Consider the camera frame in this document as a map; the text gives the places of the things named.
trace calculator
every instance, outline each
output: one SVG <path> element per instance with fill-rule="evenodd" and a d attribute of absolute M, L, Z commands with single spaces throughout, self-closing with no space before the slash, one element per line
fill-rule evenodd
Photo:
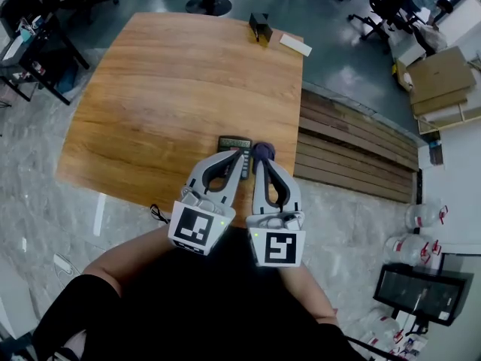
<path fill-rule="evenodd" d="M 244 155 L 244 166 L 242 167 L 242 173 L 240 179 L 245 181 L 249 177 L 250 167 L 250 151 L 253 147 L 253 141 L 248 138 L 240 136 L 222 135 L 219 136 L 219 143 L 217 145 L 217 152 L 240 150 Z"/>

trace wood grain tabletop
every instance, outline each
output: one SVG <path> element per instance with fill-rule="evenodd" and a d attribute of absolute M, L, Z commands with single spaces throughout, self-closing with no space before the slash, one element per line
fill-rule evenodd
<path fill-rule="evenodd" d="M 257 43 L 240 20 L 135 14 L 86 88 L 57 178 L 170 212 L 220 135 L 272 143 L 292 174 L 302 55 L 279 43 L 282 34 Z M 234 226 L 252 213 L 254 179 L 237 189 Z"/>

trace cardboard box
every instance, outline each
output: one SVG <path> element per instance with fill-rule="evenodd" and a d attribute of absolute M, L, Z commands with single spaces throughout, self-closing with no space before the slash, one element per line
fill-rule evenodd
<path fill-rule="evenodd" d="M 395 67 L 399 84 L 410 93 L 415 117 L 465 103 L 467 89 L 476 84 L 459 47 L 408 67 L 397 61 Z"/>

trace marble floor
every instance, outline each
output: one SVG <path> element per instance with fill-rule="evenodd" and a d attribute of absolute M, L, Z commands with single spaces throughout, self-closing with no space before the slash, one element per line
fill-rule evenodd
<path fill-rule="evenodd" d="M 96 65 L 103 50 L 89 50 Z M 53 267 L 59 253 L 80 272 L 105 250 L 156 228 L 148 209 L 106 198 L 94 234 L 99 193 L 55 179 L 56 164 L 75 108 L 92 70 L 82 68 L 65 106 L 47 91 L 30 103 L 14 99 L 0 110 L 0 255 L 27 280 L 41 317 L 62 285 Z M 298 180 L 306 213 L 304 261 L 325 289 L 342 326 L 375 306 L 374 287 L 385 240 L 404 232 L 405 205 Z"/>

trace wooden bench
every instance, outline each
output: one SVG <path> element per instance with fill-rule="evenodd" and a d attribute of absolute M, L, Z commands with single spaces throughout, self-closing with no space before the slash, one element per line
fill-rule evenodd
<path fill-rule="evenodd" d="M 417 146 L 371 117 L 303 90 L 294 176 L 409 203 Z"/>

